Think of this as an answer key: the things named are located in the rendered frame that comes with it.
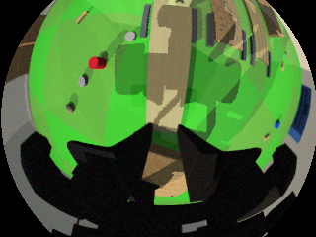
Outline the blue short cylinder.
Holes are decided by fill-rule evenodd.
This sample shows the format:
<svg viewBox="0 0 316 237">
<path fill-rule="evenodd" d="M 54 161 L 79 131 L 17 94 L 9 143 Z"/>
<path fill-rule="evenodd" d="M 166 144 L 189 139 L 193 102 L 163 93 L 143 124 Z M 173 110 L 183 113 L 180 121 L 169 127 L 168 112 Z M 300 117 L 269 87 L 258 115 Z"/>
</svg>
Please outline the blue short cylinder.
<svg viewBox="0 0 316 237">
<path fill-rule="evenodd" d="M 281 121 L 279 121 L 279 119 L 276 122 L 276 129 L 280 126 Z"/>
</svg>

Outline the red cylinder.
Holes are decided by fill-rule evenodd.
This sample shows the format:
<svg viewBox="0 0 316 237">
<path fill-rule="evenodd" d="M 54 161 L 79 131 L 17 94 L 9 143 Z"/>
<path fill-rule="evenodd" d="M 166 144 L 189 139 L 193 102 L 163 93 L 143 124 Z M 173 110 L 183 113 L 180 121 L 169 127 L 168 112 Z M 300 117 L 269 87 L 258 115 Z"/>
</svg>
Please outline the red cylinder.
<svg viewBox="0 0 316 237">
<path fill-rule="evenodd" d="M 98 56 L 91 56 L 91 59 L 88 60 L 88 67 L 92 68 L 92 70 L 96 70 L 96 68 L 98 68 L 98 70 L 100 70 L 100 68 L 102 68 L 102 70 L 104 70 L 104 67 L 106 67 L 106 59 L 105 58 L 98 58 Z"/>
</svg>

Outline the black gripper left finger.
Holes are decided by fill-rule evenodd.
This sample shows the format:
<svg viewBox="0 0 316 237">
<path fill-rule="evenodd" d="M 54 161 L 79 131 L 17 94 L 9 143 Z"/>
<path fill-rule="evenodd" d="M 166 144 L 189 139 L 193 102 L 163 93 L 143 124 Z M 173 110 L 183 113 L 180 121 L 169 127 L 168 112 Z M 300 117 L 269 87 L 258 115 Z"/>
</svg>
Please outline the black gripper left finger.
<svg viewBox="0 0 316 237">
<path fill-rule="evenodd" d="M 153 122 L 148 122 L 114 146 L 68 141 L 67 149 L 76 163 L 115 174 L 127 194 L 127 200 L 135 201 L 145 171 L 143 167 L 150 151 L 151 131 L 153 131 Z"/>
</svg>

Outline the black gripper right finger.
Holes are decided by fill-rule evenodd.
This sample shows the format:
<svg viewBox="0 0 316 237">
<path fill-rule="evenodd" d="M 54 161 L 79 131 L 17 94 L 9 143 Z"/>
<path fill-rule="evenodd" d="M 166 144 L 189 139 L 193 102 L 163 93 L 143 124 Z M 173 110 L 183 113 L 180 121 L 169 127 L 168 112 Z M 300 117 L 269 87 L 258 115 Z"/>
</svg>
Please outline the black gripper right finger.
<svg viewBox="0 0 316 237">
<path fill-rule="evenodd" d="M 206 193 L 229 167 L 257 161 L 262 151 L 261 147 L 222 151 L 205 142 L 181 123 L 178 123 L 177 133 L 190 202 L 201 201 L 201 195 Z"/>
</svg>

